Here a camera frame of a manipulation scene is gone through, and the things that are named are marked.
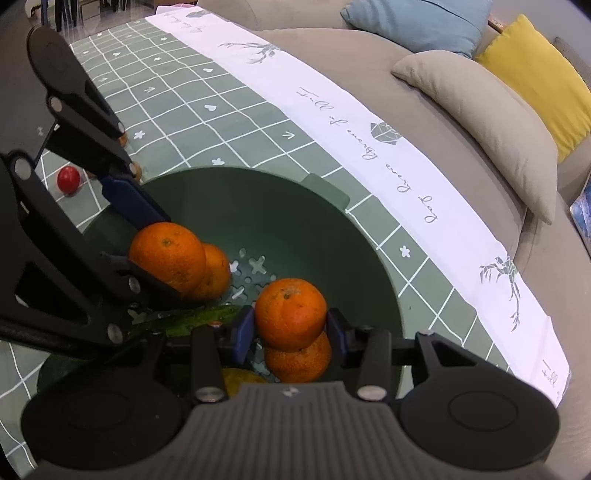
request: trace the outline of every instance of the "beige sofa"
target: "beige sofa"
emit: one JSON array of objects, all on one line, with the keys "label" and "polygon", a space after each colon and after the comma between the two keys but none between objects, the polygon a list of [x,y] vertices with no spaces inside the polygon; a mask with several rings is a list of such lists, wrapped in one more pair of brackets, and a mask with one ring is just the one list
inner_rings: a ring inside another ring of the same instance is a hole
[{"label": "beige sofa", "polygon": [[[572,368],[559,408],[561,430],[548,464],[565,480],[591,471],[591,260],[569,214],[591,168],[591,137],[558,166],[556,219],[536,220],[479,144],[391,66],[411,52],[353,30],[348,0],[200,0],[207,8],[323,73],[391,124],[453,183],[501,241],[554,328]],[[497,33],[488,28],[479,50]]]}]

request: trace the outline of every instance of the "blue cushion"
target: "blue cushion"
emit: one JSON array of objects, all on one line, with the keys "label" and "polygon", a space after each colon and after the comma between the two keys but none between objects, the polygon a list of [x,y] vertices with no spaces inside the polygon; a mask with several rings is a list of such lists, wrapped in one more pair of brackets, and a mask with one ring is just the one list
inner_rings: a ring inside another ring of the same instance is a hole
[{"label": "blue cushion", "polygon": [[469,59],[491,13],[492,0],[353,0],[346,22],[412,52],[448,50]]}]

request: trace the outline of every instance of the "sofa armrest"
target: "sofa armrest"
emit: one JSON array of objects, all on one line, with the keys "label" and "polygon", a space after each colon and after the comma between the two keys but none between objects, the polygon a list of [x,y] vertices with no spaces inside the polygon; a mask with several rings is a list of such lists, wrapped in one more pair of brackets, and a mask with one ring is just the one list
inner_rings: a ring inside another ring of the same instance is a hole
[{"label": "sofa armrest", "polygon": [[199,0],[199,6],[249,30],[351,28],[340,16],[350,0]]}]

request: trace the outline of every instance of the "yellow cushion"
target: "yellow cushion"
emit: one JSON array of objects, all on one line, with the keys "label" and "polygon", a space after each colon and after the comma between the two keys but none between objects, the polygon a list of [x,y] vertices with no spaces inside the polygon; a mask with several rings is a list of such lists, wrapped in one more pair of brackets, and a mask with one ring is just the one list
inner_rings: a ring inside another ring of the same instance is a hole
[{"label": "yellow cushion", "polygon": [[591,91],[525,15],[506,27],[475,60],[536,111],[558,146],[559,163],[591,131]]}]

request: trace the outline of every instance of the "red ball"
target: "red ball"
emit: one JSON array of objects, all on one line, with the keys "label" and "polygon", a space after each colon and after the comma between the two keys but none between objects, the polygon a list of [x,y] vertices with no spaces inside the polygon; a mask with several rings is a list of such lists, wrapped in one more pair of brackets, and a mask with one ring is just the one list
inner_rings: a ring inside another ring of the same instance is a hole
[{"label": "red ball", "polygon": [[80,186],[80,172],[76,167],[66,165],[57,174],[57,188],[64,195],[71,195]]}]

